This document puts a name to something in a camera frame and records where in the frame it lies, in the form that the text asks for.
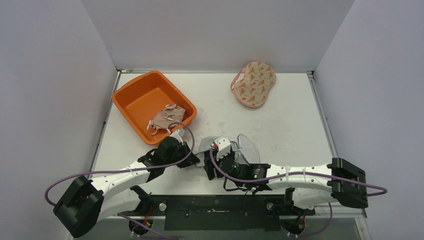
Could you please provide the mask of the white mesh laundry bag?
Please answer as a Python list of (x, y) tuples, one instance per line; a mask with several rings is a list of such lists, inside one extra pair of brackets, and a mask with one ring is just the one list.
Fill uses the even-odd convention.
[[(195, 164), (197, 168), (205, 166), (206, 157), (204, 153), (211, 148), (211, 145), (217, 138), (218, 136), (207, 136), (201, 139), (198, 151), (195, 153), (195, 156), (200, 160), (199, 163)], [(231, 144), (231, 150), (234, 152), (234, 159), (236, 162), (247, 165), (261, 163), (260, 152), (256, 144), (247, 135), (240, 133), (236, 141), (230, 140), (229, 142)]]

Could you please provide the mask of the orange plastic tub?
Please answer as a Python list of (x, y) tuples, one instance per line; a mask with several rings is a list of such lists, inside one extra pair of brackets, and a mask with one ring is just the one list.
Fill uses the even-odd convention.
[(156, 134), (148, 123), (167, 105), (176, 104), (185, 110), (182, 123), (191, 124), (197, 115), (195, 105), (157, 70), (140, 75), (119, 87), (112, 101), (137, 135), (148, 145), (157, 145), (170, 134), (159, 129)]

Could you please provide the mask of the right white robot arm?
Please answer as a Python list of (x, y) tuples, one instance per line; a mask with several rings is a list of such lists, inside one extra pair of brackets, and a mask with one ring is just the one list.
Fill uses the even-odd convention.
[(283, 189), (282, 207), (290, 215), (301, 209), (313, 209), (326, 203), (339, 203), (354, 209), (369, 206), (366, 172), (343, 158), (310, 167), (278, 166), (266, 163), (241, 164), (232, 151), (222, 159), (211, 161), (217, 149), (204, 152), (204, 169), (209, 180), (226, 173), (237, 190), (253, 194)]

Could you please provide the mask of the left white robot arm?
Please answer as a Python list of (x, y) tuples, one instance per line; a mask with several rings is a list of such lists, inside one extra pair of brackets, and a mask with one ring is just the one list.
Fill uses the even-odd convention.
[(157, 148), (116, 173), (91, 179), (84, 175), (75, 178), (53, 208), (54, 215), (70, 234), (79, 238), (97, 222), (124, 212), (144, 215), (153, 210), (151, 196), (141, 188), (165, 171), (165, 166), (186, 168), (200, 159), (187, 142), (168, 136)]

